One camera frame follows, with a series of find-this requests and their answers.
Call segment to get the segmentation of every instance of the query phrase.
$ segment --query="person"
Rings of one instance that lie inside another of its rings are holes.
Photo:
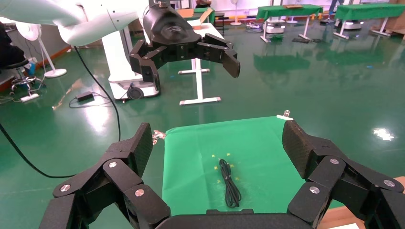
[[[211,7],[211,0],[196,0],[196,8],[207,8]]]
[[[25,60],[24,51],[11,45],[11,39],[3,23],[0,22],[0,68]]]

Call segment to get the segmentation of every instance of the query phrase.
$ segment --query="power adapter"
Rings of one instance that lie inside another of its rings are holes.
[[[76,99],[78,102],[83,102],[88,99],[94,100],[94,95],[92,92],[85,92],[85,93],[81,93],[80,95],[77,95]]]

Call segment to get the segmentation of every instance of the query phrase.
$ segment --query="green floor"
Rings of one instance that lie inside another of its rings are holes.
[[[229,27],[225,38],[235,44],[240,77],[230,77],[220,64],[202,61],[203,67],[211,69],[203,75],[204,96],[220,96],[220,103],[180,107],[180,100],[196,98],[194,77],[177,74],[190,69],[190,61],[163,66],[159,70],[161,96],[117,104],[122,138],[133,136],[141,122],[166,131],[274,116],[289,109],[307,133],[331,139],[351,159],[389,176],[405,175],[405,52],[401,37],[377,41],[363,29],[349,32],[352,39],[343,41],[332,36],[331,27],[314,22],[307,36],[322,38],[321,43],[291,42],[302,33],[302,25],[288,25],[283,41],[272,43],[264,43],[259,34]],[[81,54],[110,92],[103,49],[81,50]],[[66,53],[55,63],[68,74],[46,80],[47,88],[32,102],[0,105],[0,122],[35,165],[52,175],[68,175],[98,161],[117,141],[117,124],[111,107],[70,109],[68,102],[79,93],[100,90],[76,53]],[[375,128],[388,129],[395,139],[383,141],[373,134]],[[163,143],[154,147],[144,174],[145,183],[160,195],[163,147]],[[63,180],[35,173],[2,135],[0,162],[1,228],[37,228],[53,188]],[[93,228],[130,226],[112,206]]]

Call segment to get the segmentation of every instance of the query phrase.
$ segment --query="stool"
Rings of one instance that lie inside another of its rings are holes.
[[[14,91],[17,86],[26,85],[28,87],[28,96],[32,95],[31,86],[34,85],[35,81],[39,81],[42,83],[42,80],[38,79],[37,77],[25,77],[22,73],[24,70],[24,65],[28,64],[29,61],[27,59],[23,60],[19,63],[14,63],[8,66],[3,67],[3,69],[15,69],[18,72],[18,76],[11,82],[11,90],[10,95],[14,95]]]
[[[225,21],[224,21],[225,14],[224,13],[215,13],[215,17],[218,18],[219,20],[222,19],[222,26],[220,26],[220,25],[217,26],[216,20],[214,20],[214,27],[216,29],[221,29],[222,35],[224,35],[224,33],[225,33]]]

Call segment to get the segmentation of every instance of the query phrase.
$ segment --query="green tablecloth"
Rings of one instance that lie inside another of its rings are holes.
[[[261,6],[258,8],[256,19],[263,18],[267,20],[269,17],[280,16],[304,16],[311,14],[318,14],[323,12],[321,6],[303,4],[302,8],[284,8],[283,6]]]
[[[405,4],[371,3],[340,5],[336,10],[335,17],[342,21],[398,17],[404,10]]]
[[[196,8],[196,9],[194,9],[194,13],[204,13],[207,11],[207,9],[208,8]],[[210,19],[210,23],[213,24],[215,21],[215,10],[212,7],[211,7],[211,9],[213,11],[211,12],[209,19]]]
[[[283,149],[284,123],[264,117],[169,130],[162,196],[172,215],[244,208],[255,213],[286,212],[304,180]],[[242,194],[239,208],[225,204],[219,158],[231,164],[233,180]]]

